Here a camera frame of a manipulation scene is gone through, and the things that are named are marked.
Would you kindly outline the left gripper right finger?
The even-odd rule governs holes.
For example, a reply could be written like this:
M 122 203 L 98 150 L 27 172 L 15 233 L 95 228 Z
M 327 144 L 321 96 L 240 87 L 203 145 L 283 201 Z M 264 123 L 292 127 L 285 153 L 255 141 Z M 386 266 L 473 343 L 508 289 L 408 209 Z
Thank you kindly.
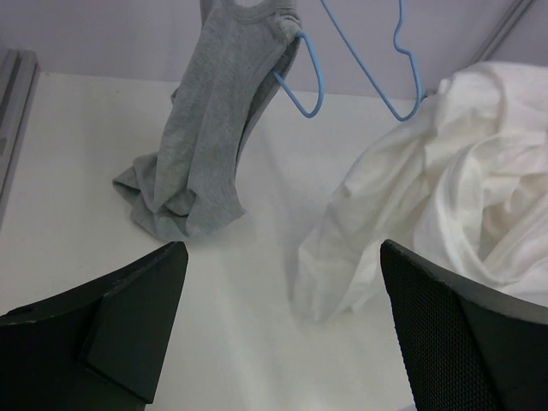
M 545 410 L 547 309 L 394 241 L 380 265 L 418 410 Z

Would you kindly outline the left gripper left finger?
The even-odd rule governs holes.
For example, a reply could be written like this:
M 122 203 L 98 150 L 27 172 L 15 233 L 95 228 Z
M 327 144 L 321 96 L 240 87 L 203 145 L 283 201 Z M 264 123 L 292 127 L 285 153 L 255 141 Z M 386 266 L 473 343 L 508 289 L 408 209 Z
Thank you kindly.
M 3 410 L 153 403 L 188 267 L 182 242 L 1 317 Z

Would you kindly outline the white tank top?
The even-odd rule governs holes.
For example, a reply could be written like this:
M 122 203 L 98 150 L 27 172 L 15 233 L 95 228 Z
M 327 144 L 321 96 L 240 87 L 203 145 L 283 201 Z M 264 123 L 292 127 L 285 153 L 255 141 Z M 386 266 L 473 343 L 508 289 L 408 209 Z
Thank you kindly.
M 325 321 L 381 289 L 393 240 L 447 270 L 547 300 L 547 69 L 476 63 L 351 166 L 297 253 L 298 313 Z

